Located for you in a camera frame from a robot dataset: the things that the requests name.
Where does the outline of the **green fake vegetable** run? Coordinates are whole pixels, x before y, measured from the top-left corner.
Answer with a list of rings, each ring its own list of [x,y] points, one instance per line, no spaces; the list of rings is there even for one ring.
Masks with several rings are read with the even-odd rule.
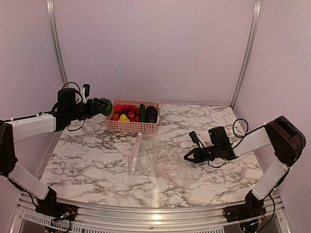
[[[113,106],[109,99],[100,98],[101,114],[108,117],[111,115]]]

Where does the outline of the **red fake tomato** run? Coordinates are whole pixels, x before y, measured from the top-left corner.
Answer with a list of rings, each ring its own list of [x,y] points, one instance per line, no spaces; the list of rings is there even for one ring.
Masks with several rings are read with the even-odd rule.
[[[115,112],[119,113],[123,111],[123,105],[122,104],[117,104],[115,105]]]

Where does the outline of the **red fake pepper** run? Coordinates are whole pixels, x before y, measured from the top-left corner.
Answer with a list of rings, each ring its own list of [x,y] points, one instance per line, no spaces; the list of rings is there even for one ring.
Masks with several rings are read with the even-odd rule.
[[[120,114],[118,113],[115,113],[111,118],[112,121],[119,121],[119,119],[120,119]]]

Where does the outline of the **yellow fake lemon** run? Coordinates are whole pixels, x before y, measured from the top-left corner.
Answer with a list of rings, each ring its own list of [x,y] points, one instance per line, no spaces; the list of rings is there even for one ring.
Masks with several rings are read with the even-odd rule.
[[[120,121],[120,122],[130,122],[130,119],[128,118],[127,115],[122,114],[122,115],[120,115],[119,121]]]

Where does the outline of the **red fake strawberries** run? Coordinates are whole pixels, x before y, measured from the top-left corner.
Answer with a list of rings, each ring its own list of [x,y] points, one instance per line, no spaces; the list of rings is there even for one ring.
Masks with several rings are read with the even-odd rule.
[[[139,122],[139,107],[135,105],[123,105],[123,113],[128,116],[130,122]]]

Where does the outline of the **green fake cucumber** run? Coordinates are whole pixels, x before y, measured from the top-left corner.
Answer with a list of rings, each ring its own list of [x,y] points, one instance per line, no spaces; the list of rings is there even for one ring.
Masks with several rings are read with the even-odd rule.
[[[145,123],[146,122],[146,107],[145,107],[145,105],[143,103],[140,104],[140,106],[139,106],[139,114],[138,114],[138,116],[139,116],[139,121],[141,123]]]

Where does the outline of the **clear zip top bag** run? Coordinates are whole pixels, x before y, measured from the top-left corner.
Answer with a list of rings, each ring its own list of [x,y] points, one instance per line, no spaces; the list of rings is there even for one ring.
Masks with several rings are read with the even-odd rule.
[[[175,186],[186,188],[195,182],[193,167],[181,154],[165,141],[138,133],[128,155],[131,173],[162,178]]]

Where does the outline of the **purple fake eggplant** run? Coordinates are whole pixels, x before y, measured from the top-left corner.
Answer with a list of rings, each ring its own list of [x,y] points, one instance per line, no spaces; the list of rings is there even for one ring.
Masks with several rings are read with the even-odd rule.
[[[146,108],[146,122],[156,123],[157,122],[157,109],[154,106],[148,106]]]

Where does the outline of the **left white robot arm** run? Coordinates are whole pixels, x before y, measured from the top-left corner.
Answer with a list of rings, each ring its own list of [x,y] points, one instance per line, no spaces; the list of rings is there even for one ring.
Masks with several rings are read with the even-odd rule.
[[[63,88],[58,91],[51,110],[0,123],[0,174],[36,197],[51,216],[60,214],[61,204],[56,201],[56,192],[34,175],[37,168],[31,168],[30,163],[40,164],[51,139],[68,129],[72,122],[111,114],[110,100],[88,96],[86,85],[81,90]]]

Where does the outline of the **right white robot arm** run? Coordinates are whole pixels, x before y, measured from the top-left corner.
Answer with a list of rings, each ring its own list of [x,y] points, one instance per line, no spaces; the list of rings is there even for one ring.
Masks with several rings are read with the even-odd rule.
[[[245,203],[241,206],[244,217],[252,217],[259,210],[265,198],[285,180],[306,146],[304,134],[284,116],[238,136],[234,142],[229,140],[223,126],[209,129],[208,134],[212,144],[203,146],[196,133],[190,133],[197,147],[184,156],[186,161],[194,164],[209,163],[215,159],[232,161],[258,151],[272,154],[270,165],[260,181],[245,197]]]

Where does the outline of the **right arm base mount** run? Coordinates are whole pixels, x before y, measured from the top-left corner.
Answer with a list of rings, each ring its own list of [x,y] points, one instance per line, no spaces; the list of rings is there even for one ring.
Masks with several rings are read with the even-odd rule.
[[[223,209],[223,216],[227,222],[234,222],[263,216],[267,213],[264,207],[264,200],[259,200],[250,190],[245,196],[245,203],[227,206]]]

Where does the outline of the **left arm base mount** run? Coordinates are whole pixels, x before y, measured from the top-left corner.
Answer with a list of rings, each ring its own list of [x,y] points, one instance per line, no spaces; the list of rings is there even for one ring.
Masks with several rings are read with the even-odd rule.
[[[48,187],[46,197],[42,200],[37,199],[35,210],[38,213],[54,217],[55,221],[63,219],[74,221],[78,207],[76,205],[58,202],[56,192]]]

